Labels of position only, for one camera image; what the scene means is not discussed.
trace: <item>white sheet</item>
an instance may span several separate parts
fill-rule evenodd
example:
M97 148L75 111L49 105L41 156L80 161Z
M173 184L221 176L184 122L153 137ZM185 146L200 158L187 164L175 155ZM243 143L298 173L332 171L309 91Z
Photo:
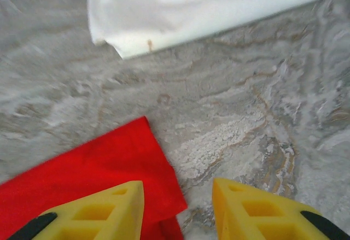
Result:
M88 0L95 44L122 58L146 54L313 0Z

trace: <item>red cloth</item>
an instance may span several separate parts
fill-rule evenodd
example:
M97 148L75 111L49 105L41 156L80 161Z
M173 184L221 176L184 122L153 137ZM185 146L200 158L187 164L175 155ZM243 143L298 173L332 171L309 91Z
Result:
M146 117L53 158L0 186L0 239L45 210L142 180L141 239L183 239L175 215L187 206Z

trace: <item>marble floor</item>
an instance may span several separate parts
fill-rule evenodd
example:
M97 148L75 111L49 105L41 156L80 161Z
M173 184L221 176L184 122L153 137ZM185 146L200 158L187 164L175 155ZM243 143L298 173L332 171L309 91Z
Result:
M320 0L123 61L85 0L1 0L0 182L146 115L216 239L214 177L296 199L350 233L350 0Z

